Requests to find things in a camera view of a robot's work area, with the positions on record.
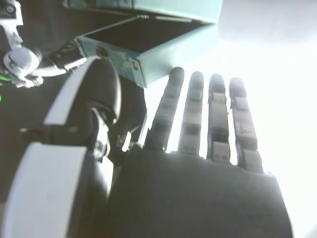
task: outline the green object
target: green object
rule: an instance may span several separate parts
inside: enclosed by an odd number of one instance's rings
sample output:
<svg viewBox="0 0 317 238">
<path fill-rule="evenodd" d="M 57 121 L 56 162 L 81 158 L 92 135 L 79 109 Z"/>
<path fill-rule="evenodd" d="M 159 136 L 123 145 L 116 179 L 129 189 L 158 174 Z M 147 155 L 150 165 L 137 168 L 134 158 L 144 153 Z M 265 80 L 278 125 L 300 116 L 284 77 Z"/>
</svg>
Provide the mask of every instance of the green object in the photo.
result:
<svg viewBox="0 0 317 238">
<path fill-rule="evenodd" d="M 3 75 L 0 75 L 0 80 L 6 81 L 6 82 L 10 82 L 11 81 L 10 78 L 4 77 Z"/>
</svg>

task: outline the bright white background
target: bright white background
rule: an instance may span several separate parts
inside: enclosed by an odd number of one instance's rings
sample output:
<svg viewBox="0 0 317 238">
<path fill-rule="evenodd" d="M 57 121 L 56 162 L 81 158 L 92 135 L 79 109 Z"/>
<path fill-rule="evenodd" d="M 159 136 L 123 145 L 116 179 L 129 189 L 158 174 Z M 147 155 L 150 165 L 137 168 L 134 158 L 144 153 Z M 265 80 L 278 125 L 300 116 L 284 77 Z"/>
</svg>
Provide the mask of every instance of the bright white background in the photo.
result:
<svg viewBox="0 0 317 238">
<path fill-rule="evenodd" d="M 204 74 L 206 90 L 213 73 L 227 85 L 234 76 L 244 80 L 263 166 L 278 178 L 294 236 L 317 238 L 317 1 L 224 0 L 217 47 L 185 70 L 180 100 L 193 71 Z M 150 116 L 165 83 L 145 91 Z M 184 101 L 172 137 L 179 135 L 183 108 Z M 206 111 L 203 118 L 206 138 Z M 177 144 L 167 149 L 177 150 Z"/>
</svg>

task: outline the back of robotic hand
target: back of robotic hand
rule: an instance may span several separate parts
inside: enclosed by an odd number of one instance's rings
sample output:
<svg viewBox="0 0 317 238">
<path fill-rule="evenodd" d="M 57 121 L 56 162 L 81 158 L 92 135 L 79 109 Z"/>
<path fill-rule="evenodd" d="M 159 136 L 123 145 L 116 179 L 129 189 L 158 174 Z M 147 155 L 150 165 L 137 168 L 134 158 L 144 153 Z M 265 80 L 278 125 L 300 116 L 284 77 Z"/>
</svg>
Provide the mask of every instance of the back of robotic hand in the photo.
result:
<svg viewBox="0 0 317 238">
<path fill-rule="evenodd" d="M 193 73 L 177 152 L 165 152 L 184 70 L 175 68 L 143 147 L 131 143 L 113 180 L 108 128 L 120 111 L 111 64 L 88 58 L 67 80 L 16 173 L 3 238 L 292 236 L 284 201 L 263 173 L 241 79 L 230 82 L 238 165 L 230 163 L 225 88 L 209 84 L 208 156 L 199 156 L 204 77 Z"/>
</svg>

